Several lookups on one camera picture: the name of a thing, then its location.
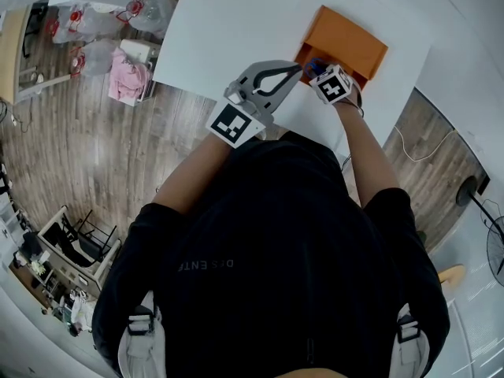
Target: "forearm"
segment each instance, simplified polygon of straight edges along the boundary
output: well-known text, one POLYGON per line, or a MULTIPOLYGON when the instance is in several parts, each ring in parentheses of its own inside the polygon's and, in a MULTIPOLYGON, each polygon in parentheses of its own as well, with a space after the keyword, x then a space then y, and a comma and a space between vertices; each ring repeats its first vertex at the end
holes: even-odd
POLYGON ((399 187, 399 182, 383 149, 357 109, 343 103, 335 107, 345 128, 359 199, 361 206, 365 207, 376 193, 399 187))
POLYGON ((163 183, 153 202, 187 214, 228 158, 231 147, 209 134, 163 183))

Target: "person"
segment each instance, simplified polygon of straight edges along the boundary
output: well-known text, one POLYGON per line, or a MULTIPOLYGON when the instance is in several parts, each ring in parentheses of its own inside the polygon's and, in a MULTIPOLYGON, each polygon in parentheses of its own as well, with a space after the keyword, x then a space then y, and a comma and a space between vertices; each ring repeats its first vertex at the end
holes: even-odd
POLYGON ((293 132, 238 149, 215 135, 132 223, 94 312, 117 350, 148 291, 161 311, 166 376, 389 376, 398 313, 428 338, 422 376, 450 329, 410 197, 354 104, 337 102, 361 207, 335 155, 293 132))

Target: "black t-shirt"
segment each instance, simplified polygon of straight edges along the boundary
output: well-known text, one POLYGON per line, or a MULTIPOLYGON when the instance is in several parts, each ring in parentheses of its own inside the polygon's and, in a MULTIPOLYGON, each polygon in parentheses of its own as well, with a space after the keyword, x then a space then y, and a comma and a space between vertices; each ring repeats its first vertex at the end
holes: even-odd
POLYGON ((142 209, 94 312, 96 346, 116 370, 128 315, 149 290, 168 376, 387 377, 406 302, 429 368, 450 328, 408 194, 381 191, 361 209, 332 152, 292 133, 235 150, 189 217, 142 209))

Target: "fan blade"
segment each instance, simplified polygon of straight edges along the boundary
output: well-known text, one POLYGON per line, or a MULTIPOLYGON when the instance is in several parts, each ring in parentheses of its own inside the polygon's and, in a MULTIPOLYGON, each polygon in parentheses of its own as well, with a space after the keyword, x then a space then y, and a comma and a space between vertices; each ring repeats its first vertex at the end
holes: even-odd
POLYGON ((504 258, 502 258, 501 264, 498 266, 497 274, 501 272, 503 266, 504 266, 504 258))

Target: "white cable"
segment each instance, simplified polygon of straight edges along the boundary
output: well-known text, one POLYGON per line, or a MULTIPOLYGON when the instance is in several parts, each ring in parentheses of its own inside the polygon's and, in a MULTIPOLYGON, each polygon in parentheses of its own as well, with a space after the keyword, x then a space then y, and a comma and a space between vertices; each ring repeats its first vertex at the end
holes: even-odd
POLYGON ((394 129, 397 130, 398 134, 401 136, 401 140, 402 140, 402 151, 404 151, 404 154, 406 154, 406 156, 413 162, 420 162, 420 161, 423 161, 423 160, 426 160, 427 158, 429 157, 432 157, 435 152, 441 147, 441 145, 444 143, 444 141, 446 139, 448 139, 448 136, 451 135, 452 133, 458 133, 456 130, 452 130, 450 133, 448 133, 447 135, 444 136, 444 139, 441 140, 441 143, 438 144, 438 146, 434 149, 434 151, 432 151, 428 156, 425 156, 425 157, 422 157, 422 158, 418 158, 417 160, 411 158, 411 156, 408 154, 408 152, 406 151, 406 147, 404 145, 404 136, 402 135, 401 131, 397 128, 397 126, 394 126, 394 129))

